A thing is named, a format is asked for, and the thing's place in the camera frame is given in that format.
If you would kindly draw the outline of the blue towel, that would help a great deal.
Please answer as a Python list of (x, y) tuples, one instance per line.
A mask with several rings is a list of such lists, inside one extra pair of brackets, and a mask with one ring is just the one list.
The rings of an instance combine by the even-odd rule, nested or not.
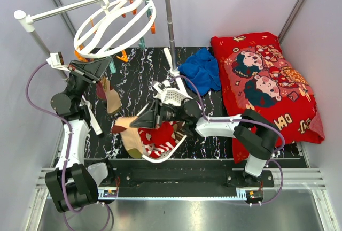
[(196, 92), (195, 86), (200, 96), (206, 95), (210, 90), (222, 89), (218, 62), (206, 48), (200, 49), (188, 57), (178, 69), (191, 81), (186, 80), (189, 88)]

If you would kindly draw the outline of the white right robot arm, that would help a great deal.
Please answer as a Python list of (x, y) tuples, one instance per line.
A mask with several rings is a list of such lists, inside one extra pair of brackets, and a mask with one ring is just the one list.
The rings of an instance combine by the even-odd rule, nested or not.
[(277, 151), (277, 141), (282, 141), (281, 148), (285, 146), (280, 130), (256, 111), (247, 109), (238, 115), (209, 117), (204, 113), (203, 104), (196, 99), (185, 99), (179, 106), (154, 99), (130, 127), (157, 129), (166, 121), (183, 122), (188, 135), (238, 140), (249, 153), (242, 175), (244, 183), (251, 187), (261, 181), (262, 170)]

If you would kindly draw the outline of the white perforated plastic basket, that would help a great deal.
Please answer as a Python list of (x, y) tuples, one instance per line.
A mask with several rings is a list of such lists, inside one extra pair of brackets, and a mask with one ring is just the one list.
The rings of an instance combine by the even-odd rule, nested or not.
[[(181, 106), (181, 103), (187, 99), (191, 99), (191, 97), (187, 94), (186, 90), (179, 90), (176, 88), (168, 88), (167, 89), (167, 94), (162, 103), (172, 105), (172, 106)], [(159, 159), (152, 159), (147, 156), (146, 150), (145, 150), (145, 145), (143, 145), (143, 154), (142, 158), (151, 162), (151, 163), (162, 163), (169, 159), (174, 152), (182, 145), (182, 143), (186, 140), (187, 135), (185, 134), (185, 124), (181, 121), (175, 121), (176, 124), (173, 124), (174, 127), (174, 135), (175, 135), (175, 141), (176, 141), (176, 146), (174, 146), (174, 149), (171, 151), (165, 153), (161, 158)]]

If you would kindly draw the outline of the red white striped sock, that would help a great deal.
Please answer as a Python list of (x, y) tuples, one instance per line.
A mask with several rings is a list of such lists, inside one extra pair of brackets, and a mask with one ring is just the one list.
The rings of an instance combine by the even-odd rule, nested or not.
[(176, 146), (177, 143), (175, 141), (173, 124), (176, 124), (176, 122), (165, 121), (158, 129), (139, 128), (138, 133), (142, 143), (144, 145), (154, 145), (156, 147), (167, 145), (168, 143), (171, 147)]

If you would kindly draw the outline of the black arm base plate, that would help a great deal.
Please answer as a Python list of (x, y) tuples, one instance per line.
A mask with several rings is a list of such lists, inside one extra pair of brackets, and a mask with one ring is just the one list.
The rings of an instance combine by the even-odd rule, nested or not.
[(237, 189), (274, 188), (270, 170), (259, 178), (244, 176), (244, 163), (231, 159), (110, 160), (120, 179), (119, 197), (132, 199), (231, 199)]

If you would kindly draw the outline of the red white santa sock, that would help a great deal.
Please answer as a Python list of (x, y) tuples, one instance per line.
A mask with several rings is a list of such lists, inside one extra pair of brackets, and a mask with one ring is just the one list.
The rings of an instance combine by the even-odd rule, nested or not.
[(147, 156), (152, 159), (159, 159), (163, 155), (165, 155), (165, 153), (171, 151), (172, 149), (174, 149), (174, 146), (169, 142), (159, 144), (159, 145), (154, 145), (154, 144), (145, 145)]

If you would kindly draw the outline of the red cartoon print pillow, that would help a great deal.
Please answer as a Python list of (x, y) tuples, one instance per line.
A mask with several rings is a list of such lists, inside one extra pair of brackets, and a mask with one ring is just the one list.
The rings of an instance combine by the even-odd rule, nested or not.
[(313, 89), (285, 59), (270, 32), (212, 37), (227, 114), (256, 111), (275, 125), (286, 144), (325, 139)]

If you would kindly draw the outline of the white drying rack frame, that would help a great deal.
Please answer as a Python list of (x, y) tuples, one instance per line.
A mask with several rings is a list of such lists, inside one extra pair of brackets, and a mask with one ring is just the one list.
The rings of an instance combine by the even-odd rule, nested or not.
[[(143, 3), (143, 1), (147, 1), (143, 10), (137, 13), (130, 22), (128, 22), (116, 35), (114, 35), (109, 42), (100, 49), (99, 54), (90, 54), (90, 51), (98, 44), (109, 24), (111, 24), (118, 16), (136, 9), (141, 3)], [(156, 19), (156, 7), (152, 0), (117, 0), (111, 3), (109, 0), (82, 0), (73, 4), (62, 5), (53, 10), (39, 13), (34, 16), (30, 16), (22, 10), (16, 10), (14, 12), (14, 18), (19, 21), (26, 32), (32, 35), (41, 49), (50, 55), (50, 50), (46, 47), (38, 33), (35, 31), (34, 22), (98, 2), (101, 3), (100, 9), (88, 17), (74, 35), (74, 49), (85, 58), (101, 58), (110, 56), (130, 47), (147, 33), (147, 30), (152, 27), (152, 24)], [(170, 66), (170, 75), (175, 78), (178, 89), (186, 94), (187, 91), (181, 81), (180, 72), (176, 64), (177, 59), (175, 55), (174, 30), (170, 0), (165, 0), (165, 7), (170, 47), (164, 48), (164, 54)], [(110, 50), (109, 47), (111, 47), (126, 31), (128, 31), (128, 29), (136, 23), (147, 10), (151, 10), (151, 14), (149, 15), (150, 20), (146, 26), (131, 40)]]

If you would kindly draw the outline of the white round clip hanger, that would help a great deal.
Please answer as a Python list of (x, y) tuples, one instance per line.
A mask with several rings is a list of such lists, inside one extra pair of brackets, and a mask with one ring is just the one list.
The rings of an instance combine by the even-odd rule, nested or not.
[(100, 0), (100, 8), (77, 30), (73, 45), (84, 58), (114, 55), (156, 32), (153, 0)]

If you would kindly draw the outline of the beige olive striped sock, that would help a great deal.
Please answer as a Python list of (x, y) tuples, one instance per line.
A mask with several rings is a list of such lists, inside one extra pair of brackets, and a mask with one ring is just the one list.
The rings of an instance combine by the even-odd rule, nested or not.
[(143, 145), (138, 129), (130, 127), (130, 124), (136, 119), (137, 116), (118, 117), (112, 127), (112, 133), (121, 135), (123, 146), (132, 158), (141, 159)]
[(119, 94), (113, 89), (106, 77), (102, 77), (101, 81), (97, 83), (96, 95), (99, 99), (106, 101), (108, 114), (116, 114), (121, 109)]

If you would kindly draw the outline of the orange plastic clip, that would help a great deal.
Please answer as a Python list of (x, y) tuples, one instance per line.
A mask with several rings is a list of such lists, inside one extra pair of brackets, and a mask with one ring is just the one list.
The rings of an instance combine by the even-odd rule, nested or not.
[(116, 57), (117, 57), (117, 59), (119, 59), (125, 63), (127, 63), (129, 61), (128, 55), (127, 55), (125, 50), (121, 51), (121, 56), (117, 55)]

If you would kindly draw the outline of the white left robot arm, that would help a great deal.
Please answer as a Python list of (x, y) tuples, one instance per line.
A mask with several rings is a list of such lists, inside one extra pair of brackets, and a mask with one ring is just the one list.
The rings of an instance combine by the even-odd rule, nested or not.
[(96, 134), (101, 130), (83, 94), (90, 84), (100, 81), (111, 59), (72, 60), (66, 65), (60, 53), (52, 53), (46, 62), (54, 69), (69, 72), (66, 88), (50, 101), (55, 115), (64, 123), (64, 141), (55, 169), (45, 175), (54, 205), (63, 213), (96, 203), (100, 184), (110, 186), (115, 181), (115, 172), (104, 160), (84, 165), (87, 135), (91, 129)]

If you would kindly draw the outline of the teal plastic clip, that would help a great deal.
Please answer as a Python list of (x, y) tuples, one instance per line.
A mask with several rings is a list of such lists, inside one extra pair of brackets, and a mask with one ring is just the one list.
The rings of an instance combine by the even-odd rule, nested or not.
[(115, 64), (114, 64), (113, 61), (110, 62), (109, 68), (110, 68), (110, 71), (111, 71), (112, 74), (115, 74), (115, 73), (116, 73), (116, 66), (115, 66)]

